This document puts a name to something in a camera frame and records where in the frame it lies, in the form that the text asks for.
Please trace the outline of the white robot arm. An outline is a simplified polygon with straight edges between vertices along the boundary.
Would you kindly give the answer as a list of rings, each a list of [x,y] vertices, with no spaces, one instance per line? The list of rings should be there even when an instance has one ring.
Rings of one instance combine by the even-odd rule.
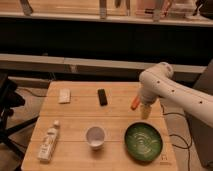
[[[213,127],[213,95],[176,83],[172,80],[173,74],[173,67],[166,62],[160,62],[142,71],[139,75],[140,102],[152,105],[158,96],[167,98]]]

